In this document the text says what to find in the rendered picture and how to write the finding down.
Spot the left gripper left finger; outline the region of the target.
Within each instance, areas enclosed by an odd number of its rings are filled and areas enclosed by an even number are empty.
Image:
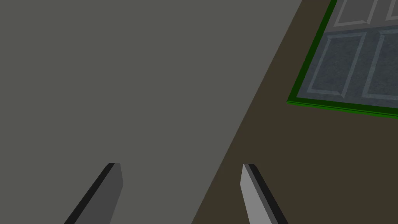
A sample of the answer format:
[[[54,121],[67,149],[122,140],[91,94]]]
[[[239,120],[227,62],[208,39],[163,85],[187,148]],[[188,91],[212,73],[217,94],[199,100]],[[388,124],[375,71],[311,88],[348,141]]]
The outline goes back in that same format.
[[[110,224],[124,182],[120,163],[109,163],[64,224]]]

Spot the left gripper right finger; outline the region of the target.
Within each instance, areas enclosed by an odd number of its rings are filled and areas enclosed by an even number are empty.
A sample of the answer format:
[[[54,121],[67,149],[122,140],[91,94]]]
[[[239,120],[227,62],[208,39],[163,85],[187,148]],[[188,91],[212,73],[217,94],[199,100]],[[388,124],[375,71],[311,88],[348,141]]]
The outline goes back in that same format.
[[[255,164],[242,165],[240,190],[250,224],[288,224]]]

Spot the grey panelled door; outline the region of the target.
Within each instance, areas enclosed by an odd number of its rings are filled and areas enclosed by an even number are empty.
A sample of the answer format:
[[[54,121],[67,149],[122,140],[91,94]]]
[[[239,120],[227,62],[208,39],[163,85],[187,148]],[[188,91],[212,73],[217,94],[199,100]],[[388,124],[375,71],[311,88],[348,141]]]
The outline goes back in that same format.
[[[398,0],[337,0],[297,97],[398,108]]]

